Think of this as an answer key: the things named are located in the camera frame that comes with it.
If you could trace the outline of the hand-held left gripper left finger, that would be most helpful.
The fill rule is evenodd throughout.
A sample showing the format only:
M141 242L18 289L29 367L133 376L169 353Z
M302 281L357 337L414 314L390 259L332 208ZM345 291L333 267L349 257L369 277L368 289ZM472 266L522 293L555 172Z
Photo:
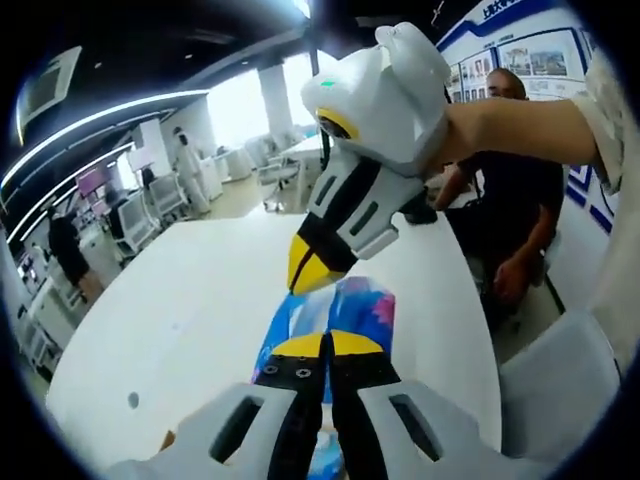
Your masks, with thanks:
M107 479L304 479L322 424L322 334L273 350L251 384L235 384L184 418L147 460L111 466Z

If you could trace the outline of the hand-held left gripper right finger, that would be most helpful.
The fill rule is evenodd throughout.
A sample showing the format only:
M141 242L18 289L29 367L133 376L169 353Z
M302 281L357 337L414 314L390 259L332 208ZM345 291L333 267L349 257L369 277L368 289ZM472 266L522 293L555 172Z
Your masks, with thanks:
M352 479L543 479L549 466L509 458L476 420L417 380L403 380L361 335L327 338L333 423Z

